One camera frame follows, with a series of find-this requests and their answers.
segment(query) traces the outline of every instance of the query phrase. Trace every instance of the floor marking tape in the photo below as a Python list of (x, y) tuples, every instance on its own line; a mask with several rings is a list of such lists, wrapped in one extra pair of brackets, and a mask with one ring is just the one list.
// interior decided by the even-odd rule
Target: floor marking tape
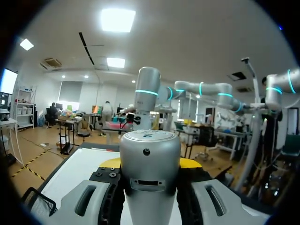
[(39, 154), (37, 157), (35, 157), (34, 159), (30, 160), (28, 163), (25, 164), (25, 166), (28, 166), (28, 164), (32, 163), (34, 160), (36, 160), (37, 158), (41, 157), (43, 154), (45, 154), (47, 151), (45, 150), (43, 153)]
[(25, 169), (25, 167), (23, 166), (21, 169), (19, 169), (14, 175), (12, 175), (11, 177), (15, 177), (16, 175), (18, 175), (19, 172), (21, 172), (23, 169)]
[[(45, 154), (47, 151), (45, 150), (44, 152), (42, 152), (41, 154), (39, 154), (37, 157), (35, 157), (34, 159), (30, 160), (28, 163), (26, 163), (21, 169), (19, 169), (16, 173), (14, 173), (11, 177), (15, 177), (16, 175), (18, 175), (19, 172), (21, 172), (23, 169), (27, 168), (29, 169), (27, 166), (32, 163), (34, 160), (36, 160), (37, 158), (41, 157), (43, 154)], [(41, 178), (42, 180), (45, 180), (42, 176), (38, 175), (36, 172), (32, 171), (31, 169), (29, 169), (30, 172), (32, 172), (33, 174), (35, 174), (36, 176), (38, 176), (39, 178)]]
[(28, 169), (30, 172), (32, 172), (34, 175), (36, 175), (37, 177), (39, 177), (42, 180), (45, 180), (44, 177), (42, 177), (41, 175), (37, 174), (36, 172), (34, 172), (32, 169), (30, 169), (29, 167), (25, 167), (26, 169)]

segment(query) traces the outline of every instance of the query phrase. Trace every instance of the white shelving unit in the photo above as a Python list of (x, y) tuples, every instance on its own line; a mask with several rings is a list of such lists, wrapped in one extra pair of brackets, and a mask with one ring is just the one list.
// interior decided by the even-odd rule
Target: white shelving unit
[(14, 119), (18, 121), (17, 124), (18, 129), (28, 128), (28, 127), (34, 128), (33, 125), (34, 107), (32, 108), (31, 114), (17, 114), (17, 113), (18, 113), (18, 108), (23, 108), (23, 107), (31, 108), (31, 106), (34, 106), (36, 91), (37, 91), (37, 87), (30, 87), (28, 90), (26, 90), (25, 87), (20, 87), (18, 89), (18, 94), (16, 96), (17, 102), (15, 102), (14, 99), (12, 100), (14, 101), (13, 116)]

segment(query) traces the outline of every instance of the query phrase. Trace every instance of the black mesh basket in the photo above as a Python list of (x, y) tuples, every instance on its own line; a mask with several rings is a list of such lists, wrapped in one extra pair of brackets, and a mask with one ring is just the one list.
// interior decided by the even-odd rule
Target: black mesh basket
[(56, 212), (56, 203), (50, 198), (30, 187), (23, 195), (21, 201), (35, 215), (51, 216)]

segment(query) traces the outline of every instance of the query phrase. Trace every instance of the square ceiling light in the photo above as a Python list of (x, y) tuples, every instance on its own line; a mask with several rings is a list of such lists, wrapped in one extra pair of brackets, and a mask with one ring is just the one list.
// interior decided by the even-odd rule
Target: square ceiling light
[(124, 68), (125, 59), (107, 58), (107, 65), (109, 67)]
[(34, 45), (27, 38), (20, 43), (20, 46), (26, 51), (34, 47)]
[(109, 8), (101, 12), (102, 30), (112, 32), (131, 31), (132, 23), (135, 18), (135, 11)]

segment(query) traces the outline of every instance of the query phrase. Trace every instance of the window blind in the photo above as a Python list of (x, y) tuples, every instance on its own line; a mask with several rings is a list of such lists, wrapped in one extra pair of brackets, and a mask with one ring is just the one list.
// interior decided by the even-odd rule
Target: window blind
[(191, 100), (191, 107), (188, 113), (188, 103), (189, 99), (184, 98), (180, 100), (180, 111), (179, 111), (179, 119), (196, 119), (196, 110), (197, 110), (197, 102), (195, 100)]
[(59, 101), (79, 102), (82, 82), (63, 81), (60, 88)]

